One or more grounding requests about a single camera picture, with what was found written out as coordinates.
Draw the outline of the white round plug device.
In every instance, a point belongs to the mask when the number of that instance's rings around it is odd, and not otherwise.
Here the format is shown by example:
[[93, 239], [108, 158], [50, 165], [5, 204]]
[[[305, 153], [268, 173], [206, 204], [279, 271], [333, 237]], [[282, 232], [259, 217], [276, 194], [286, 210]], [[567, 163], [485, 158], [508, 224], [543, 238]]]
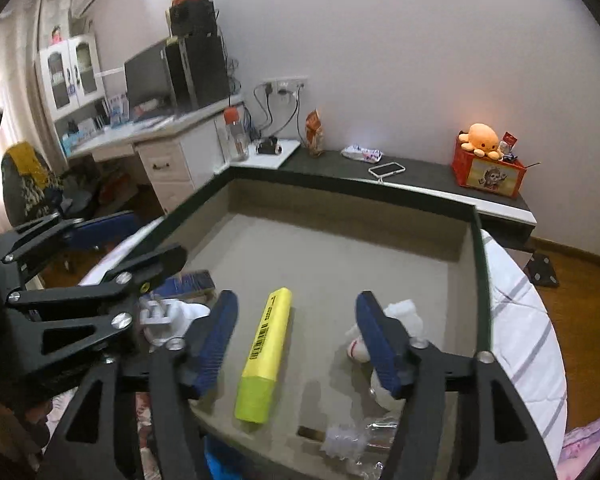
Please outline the white round plug device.
[[210, 309], [179, 299], [140, 300], [140, 327], [151, 347], [157, 348], [174, 337], [183, 337], [189, 325], [204, 318]]

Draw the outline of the clear plastic bottle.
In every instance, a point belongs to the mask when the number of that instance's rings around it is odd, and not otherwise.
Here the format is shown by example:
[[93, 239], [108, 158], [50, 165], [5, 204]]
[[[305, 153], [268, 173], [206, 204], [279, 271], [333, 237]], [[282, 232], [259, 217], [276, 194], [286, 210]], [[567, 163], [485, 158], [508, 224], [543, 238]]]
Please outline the clear plastic bottle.
[[393, 445], [398, 418], [388, 414], [358, 426], [332, 424], [325, 430], [299, 426], [297, 436], [316, 444], [321, 456], [360, 479], [379, 479]]

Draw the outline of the white astronaut figurine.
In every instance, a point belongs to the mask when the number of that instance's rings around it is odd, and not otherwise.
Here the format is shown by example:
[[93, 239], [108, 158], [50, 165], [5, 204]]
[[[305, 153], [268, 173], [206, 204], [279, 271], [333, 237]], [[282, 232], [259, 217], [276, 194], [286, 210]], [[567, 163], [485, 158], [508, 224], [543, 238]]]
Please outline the white astronaut figurine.
[[424, 322], [411, 299], [381, 307], [366, 290], [355, 300], [355, 324], [347, 331], [348, 356], [373, 367], [370, 392], [387, 412], [397, 412], [412, 393], [417, 364], [411, 342], [424, 336]]

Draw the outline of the yellow highlighter marker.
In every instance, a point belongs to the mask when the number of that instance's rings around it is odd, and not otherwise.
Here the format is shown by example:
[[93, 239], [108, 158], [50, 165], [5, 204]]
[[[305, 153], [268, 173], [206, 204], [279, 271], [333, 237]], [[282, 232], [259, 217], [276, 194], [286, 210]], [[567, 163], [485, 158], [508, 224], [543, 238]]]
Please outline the yellow highlighter marker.
[[242, 422], [262, 425], [268, 421], [291, 301], [292, 292], [287, 287], [274, 290], [266, 300], [237, 388], [234, 416]]

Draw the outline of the pink storage box tray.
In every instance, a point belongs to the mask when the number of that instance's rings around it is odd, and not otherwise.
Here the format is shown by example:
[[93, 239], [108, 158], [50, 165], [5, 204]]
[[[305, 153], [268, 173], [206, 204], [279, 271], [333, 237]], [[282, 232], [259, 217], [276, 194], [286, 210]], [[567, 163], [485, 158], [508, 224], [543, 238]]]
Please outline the pink storage box tray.
[[[342, 479], [346, 467], [300, 438], [301, 426], [356, 424], [380, 414], [370, 371], [348, 355], [355, 300], [409, 299], [440, 350], [490, 347], [486, 255], [474, 207], [368, 181], [284, 170], [224, 171], [193, 193], [135, 248], [178, 244], [186, 268], [206, 270], [238, 298], [220, 379], [194, 403], [204, 428], [245, 457], [250, 479]], [[268, 295], [292, 293], [271, 415], [234, 415], [240, 374]]]

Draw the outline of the white desk with drawers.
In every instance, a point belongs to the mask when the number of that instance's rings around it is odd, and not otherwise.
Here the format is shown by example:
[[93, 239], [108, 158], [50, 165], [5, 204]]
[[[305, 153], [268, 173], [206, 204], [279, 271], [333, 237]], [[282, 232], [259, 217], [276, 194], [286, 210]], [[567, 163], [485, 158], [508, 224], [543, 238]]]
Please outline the white desk with drawers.
[[138, 156], [167, 214], [222, 172], [230, 163], [223, 118], [229, 106], [241, 107], [234, 94], [196, 112], [107, 127], [75, 148], [68, 159], [91, 156], [96, 162]]

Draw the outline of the beige curtain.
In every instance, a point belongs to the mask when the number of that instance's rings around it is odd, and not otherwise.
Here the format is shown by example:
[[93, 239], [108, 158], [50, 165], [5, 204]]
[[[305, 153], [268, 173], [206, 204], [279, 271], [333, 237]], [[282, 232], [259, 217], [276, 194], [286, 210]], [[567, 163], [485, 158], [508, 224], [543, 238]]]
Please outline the beige curtain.
[[56, 172], [67, 167], [58, 144], [44, 89], [38, 81], [38, 52], [46, 0], [18, 3], [0, 16], [0, 234], [10, 229], [3, 200], [1, 163], [6, 150], [27, 141]]

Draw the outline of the white glass door cabinet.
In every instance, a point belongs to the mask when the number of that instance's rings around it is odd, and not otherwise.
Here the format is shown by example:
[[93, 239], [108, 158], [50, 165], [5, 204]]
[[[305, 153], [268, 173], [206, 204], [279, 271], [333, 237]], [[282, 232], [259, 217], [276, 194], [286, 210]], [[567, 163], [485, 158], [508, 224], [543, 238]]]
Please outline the white glass door cabinet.
[[74, 36], [42, 49], [38, 67], [53, 122], [105, 97], [93, 35]]

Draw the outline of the pink doll figure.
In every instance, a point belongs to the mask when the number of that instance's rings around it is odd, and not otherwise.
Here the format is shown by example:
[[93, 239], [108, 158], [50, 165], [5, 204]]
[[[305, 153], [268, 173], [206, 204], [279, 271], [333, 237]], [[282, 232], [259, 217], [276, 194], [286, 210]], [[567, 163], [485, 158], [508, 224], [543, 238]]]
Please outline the pink doll figure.
[[61, 27], [55, 26], [50, 33], [50, 43], [59, 44], [62, 41]]

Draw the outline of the black low cabinet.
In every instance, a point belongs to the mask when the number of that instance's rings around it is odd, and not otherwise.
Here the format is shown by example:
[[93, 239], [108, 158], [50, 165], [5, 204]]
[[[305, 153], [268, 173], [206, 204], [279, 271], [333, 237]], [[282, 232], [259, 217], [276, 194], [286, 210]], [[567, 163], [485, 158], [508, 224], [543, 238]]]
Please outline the black low cabinet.
[[[483, 229], [488, 231], [498, 244], [506, 249], [531, 252], [531, 234], [536, 219], [521, 197], [510, 198], [474, 188], [463, 188], [455, 181], [452, 168], [433, 162], [390, 157], [405, 168], [386, 180], [394, 188], [408, 188], [432, 196], [475, 206], [480, 214]], [[297, 148], [280, 166], [285, 171], [319, 174], [320, 176], [350, 180], [376, 178], [370, 173], [370, 165], [347, 159], [338, 152], [326, 152], [314, 158], [304, 148]]]

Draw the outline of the red snack bag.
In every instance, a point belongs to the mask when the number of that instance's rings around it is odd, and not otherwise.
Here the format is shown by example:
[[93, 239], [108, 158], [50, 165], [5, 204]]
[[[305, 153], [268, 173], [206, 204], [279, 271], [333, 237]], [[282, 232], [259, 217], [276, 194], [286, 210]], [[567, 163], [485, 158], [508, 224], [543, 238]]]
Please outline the red snack bag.
[[317, 110], [306, 116], [306, 143], [312, 156], [318, 157], [324, 153], [324, 128]]

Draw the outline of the black speaker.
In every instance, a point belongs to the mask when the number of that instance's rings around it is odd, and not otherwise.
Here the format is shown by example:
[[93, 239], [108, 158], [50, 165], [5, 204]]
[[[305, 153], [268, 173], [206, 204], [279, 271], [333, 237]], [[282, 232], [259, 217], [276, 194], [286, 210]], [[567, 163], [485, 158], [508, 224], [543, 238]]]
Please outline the black speaker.
[[215, 7], [211, 0], [184, 0], [169, 9], [173, 36], [216, 36]]

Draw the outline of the red toy box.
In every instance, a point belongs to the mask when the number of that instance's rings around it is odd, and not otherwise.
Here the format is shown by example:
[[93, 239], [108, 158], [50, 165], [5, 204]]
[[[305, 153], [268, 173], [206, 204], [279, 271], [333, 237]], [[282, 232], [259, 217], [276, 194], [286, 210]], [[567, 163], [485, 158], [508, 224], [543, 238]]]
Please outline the red toy box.
[[520, 162], [502, 162], [478, 157], [464, 151], [460, 144], [454, 150], [452, 171], [456, 183], [463, 188], [516, 198], [527, 168]]

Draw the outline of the white smartphone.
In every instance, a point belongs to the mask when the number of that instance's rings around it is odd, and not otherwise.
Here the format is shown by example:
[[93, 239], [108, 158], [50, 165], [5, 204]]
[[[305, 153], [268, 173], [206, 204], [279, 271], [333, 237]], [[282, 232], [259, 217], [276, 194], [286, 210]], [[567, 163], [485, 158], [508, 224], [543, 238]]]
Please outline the white smartphone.
[[378, 181], [383, 181], [388, 177], [403, 174], [406, 168], [398, 162], [386, 162], [385, 164], [371, 166], [368, 173]]

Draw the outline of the orange octopus plush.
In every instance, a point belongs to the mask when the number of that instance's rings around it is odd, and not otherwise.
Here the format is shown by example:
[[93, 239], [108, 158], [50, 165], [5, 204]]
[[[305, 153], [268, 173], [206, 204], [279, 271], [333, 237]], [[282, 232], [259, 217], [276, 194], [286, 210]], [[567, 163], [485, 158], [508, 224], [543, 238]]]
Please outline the orange octopus plush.
[[500, 160], [503, 156], [500, 150], [500, 138], [490, 126], [482, 122], [476, 122], [466, 132], [460, 132], [458, 142], [463, 151], [477, 157]]

